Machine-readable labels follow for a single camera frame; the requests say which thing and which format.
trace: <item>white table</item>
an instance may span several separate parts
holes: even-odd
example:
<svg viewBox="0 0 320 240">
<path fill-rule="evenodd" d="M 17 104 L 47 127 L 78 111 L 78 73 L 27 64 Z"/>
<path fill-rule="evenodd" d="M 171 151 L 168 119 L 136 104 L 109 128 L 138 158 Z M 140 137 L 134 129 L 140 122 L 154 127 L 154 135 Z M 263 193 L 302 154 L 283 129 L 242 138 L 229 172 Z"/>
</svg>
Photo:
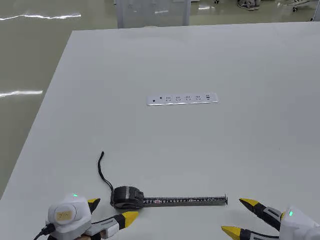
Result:
<svg viewBox="0 0 320 240">
<path fill-rule="evenodd" d="M 33 239 L 67 193 L 102 198 L 94 220 L 115 214 L 101 150 L 115 187 L 229 197 L 143 209 L 120 240 L 274 234 L 239 197 L 320 222 L 319 42 L 317 22 L 74 31 L 0 202 L 1 239 Z M 146 105 L 210 91 L 219 104 Z"/>
</svg>

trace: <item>shiny floor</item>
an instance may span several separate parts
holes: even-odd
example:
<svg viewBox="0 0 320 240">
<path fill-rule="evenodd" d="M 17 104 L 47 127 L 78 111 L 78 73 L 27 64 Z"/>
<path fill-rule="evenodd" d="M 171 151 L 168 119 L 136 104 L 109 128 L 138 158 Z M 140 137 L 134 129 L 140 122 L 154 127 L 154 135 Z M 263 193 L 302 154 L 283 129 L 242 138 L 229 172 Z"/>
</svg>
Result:
<svg viewBox="0 0 320 240">
<path fill-rule="evenodd" d="M 263 0 L 258 11 L 235 0 L 191 4 L 191 25 L 309 21 L 316 2 L 293 12 Z M 0 197 L 72 30 L 114 29 L 113 0 L 2 0 L 0 7 Z"/>
</svg>

